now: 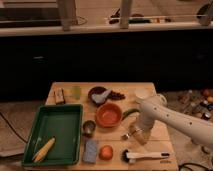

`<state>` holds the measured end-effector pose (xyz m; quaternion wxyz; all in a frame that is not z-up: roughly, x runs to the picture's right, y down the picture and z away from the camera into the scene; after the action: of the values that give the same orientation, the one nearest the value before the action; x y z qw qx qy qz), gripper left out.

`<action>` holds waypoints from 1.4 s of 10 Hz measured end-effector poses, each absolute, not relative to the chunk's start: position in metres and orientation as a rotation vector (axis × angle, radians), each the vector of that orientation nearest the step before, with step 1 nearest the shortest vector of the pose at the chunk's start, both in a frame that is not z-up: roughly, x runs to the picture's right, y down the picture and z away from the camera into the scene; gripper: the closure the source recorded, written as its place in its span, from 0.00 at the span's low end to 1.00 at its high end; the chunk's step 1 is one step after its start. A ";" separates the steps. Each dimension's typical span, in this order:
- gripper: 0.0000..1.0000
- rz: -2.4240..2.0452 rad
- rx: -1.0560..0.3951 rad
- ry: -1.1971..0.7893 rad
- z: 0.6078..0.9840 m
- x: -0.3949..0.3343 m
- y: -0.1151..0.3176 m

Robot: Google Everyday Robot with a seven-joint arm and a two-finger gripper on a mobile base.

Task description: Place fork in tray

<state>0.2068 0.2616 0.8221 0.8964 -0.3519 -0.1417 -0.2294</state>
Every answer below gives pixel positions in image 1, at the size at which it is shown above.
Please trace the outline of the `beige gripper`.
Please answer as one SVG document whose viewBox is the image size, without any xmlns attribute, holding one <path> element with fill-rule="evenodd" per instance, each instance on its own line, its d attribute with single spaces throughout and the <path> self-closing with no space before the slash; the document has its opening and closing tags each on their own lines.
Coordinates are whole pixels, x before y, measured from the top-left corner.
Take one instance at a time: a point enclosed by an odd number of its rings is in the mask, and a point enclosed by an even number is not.
<svg viewBox="0 0 213 171">
<path fill-rule="evenodd" d="M 144 131 L 136 125 L 135 122 L 132 122 L 129 126 L 129 132 L 131 135 L 141 144 L 145 145 L 150 139 L 151 131 Z"/>
</svg>

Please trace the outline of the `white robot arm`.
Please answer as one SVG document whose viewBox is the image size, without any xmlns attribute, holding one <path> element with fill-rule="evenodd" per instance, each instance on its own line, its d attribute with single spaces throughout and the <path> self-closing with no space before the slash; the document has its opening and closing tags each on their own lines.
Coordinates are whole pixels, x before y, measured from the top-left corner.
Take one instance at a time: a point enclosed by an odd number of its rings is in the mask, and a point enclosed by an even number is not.
<svg viewBox="0 0 213 171">
<path fill-rule="evenodd" d="M 139 115 L 130 124 L 130 130 L 139 130 L 138 141 L 145 144 L 156 120 L 167 124 L 181 133 L 189 136 L 198 144 L 213 150 L 213 122 L 185 115 L 167 108 L 167 100 L 162 94 L 157 94 L 139 102 Z"/>
</svg>

